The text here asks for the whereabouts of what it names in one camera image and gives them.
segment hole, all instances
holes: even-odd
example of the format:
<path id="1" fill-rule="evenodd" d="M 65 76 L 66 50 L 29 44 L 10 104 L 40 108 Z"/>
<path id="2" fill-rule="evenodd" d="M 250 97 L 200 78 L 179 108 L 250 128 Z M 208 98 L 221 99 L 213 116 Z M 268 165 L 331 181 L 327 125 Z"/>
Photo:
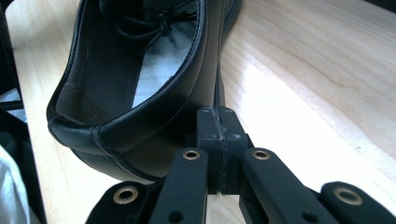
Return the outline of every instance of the hole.
<path id="1" fill-rule="evenodd" d="M 128 199 L 128 198 L 130 198 L 132 196 L 134 196 L 134 194 L 131 191 L 129 191 L 129 190 L 126 190 L 126 191 L 124 191 L 124 192 L 122 192 L 120 194 L 120 198 L 121 199 Z"/>
<path id="2" fill-rule="evenodd" d="M 318 222 L 318 217 L 315 216 L 312 212 L 309 211 L 303 211 L 303 219 L 307 222 L 310 223 L 317 223 Z"/>
<path id="3" fill-rule="evenodd" d="M 125 186 L 114 193 L 113 201 L 117 204 L 127 204 L 133 202 L 138 195 L 137 188 Z"/>
<path id="4" fill-rule="evenodd" d="M 201 156 L 201 155 L 199 154 L 199 152 L 193 151 L 193 150 L 191 150 L 191 151 L 186 151 L 186 152 L 183 153 L 184 159 L 189 160 L 189 161 L 196 160 L 196 159 L 198 159 L 200 156 Z"/>
<path id="5" fill-rule="evenodd" d="M 180 212 L 173 212 L 173 213 L 169 214 L 168 219 L 172 223 L 178 223 L 183 220 L 183 214 L 181 214 Z"/>
<path id="6" fill-rule="evenodd" d="M 361 205 L 363 203 L 361 196 L 352 189 L 336 188 L 333 193 L 343 203 L 350 205 Z"/>
<path id="7" fill-rule="evenodd" d="M 262 161 L 270 159 L 270 154 L 268 152 L 261 151 L 261 150 L 254 151 L 253 156 L 254 156 L 254 158 L 256 158 L 258 160 L 262 160 Z"/>

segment fabric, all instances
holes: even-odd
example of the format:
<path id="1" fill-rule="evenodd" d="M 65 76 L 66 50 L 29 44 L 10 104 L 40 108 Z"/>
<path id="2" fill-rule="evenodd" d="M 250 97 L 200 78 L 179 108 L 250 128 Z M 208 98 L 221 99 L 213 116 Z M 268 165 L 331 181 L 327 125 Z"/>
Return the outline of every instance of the fabric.
<path id="1" fill-rule="evenodd" d="M 9 224 L 31 222 L 30 208 L 20 170 L 0 146 L 0 222 Z"/>
<path id="2" fill-rule="evenodd" d="M 196 10 L 195 4 L 182 8 Z M 195 35 L 196 22 L 176 22 L 172 32 L 158 39 L 146 52 L 132 108 L 154 95 L 177 72 L 186 59 Z"/>

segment black bracket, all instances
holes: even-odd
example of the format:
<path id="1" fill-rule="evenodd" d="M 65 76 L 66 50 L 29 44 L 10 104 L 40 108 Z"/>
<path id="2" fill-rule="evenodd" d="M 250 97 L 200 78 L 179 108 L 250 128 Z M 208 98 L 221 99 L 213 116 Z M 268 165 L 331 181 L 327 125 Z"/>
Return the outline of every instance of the black bracket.
<path id="1" fill-rule="evenodd" d="M 87 223 L 205 223 L 207 194 L 240 195 L 246 223 L 396 223 L 385 207 L 354 186 L 308 189 L 272 151 L 254 147 L 235 113 L 197 112 L 196 145 L 181 149 L 164 179 L 109 189 Z"/>

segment wooden table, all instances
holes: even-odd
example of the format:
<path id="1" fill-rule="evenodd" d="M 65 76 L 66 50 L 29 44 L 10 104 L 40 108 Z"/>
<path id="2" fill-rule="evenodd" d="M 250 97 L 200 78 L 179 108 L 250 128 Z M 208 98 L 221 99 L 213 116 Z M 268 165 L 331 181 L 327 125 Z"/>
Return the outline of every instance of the wooden table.
<path id="1" fill-rule="evenodd" d="M 47 130 L 78 0 L 16 0 L 8 26 L 49 223 L 83 223 L 118 181 Z M 396 215 L 396 14 L 361 0 L 245 0 L 222 51 L 227 106 L 308 187 L 345 181 Z M 210 197 L 207 223 L 243 223 Z"/>

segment shoe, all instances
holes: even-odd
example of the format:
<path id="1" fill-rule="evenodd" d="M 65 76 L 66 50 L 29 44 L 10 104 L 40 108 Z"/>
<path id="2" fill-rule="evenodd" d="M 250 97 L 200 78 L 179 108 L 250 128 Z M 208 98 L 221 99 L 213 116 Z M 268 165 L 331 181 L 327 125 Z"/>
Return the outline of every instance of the shoe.
<path id="1" fill-rule="evenodd" d="M 165 176 L 185 134 L 195 133 L 196 110 L 219 102 L 222 27 L 229 32 L 240 3 L 81 0 L 47 108 L 51 134 L 119 180 Z"/>

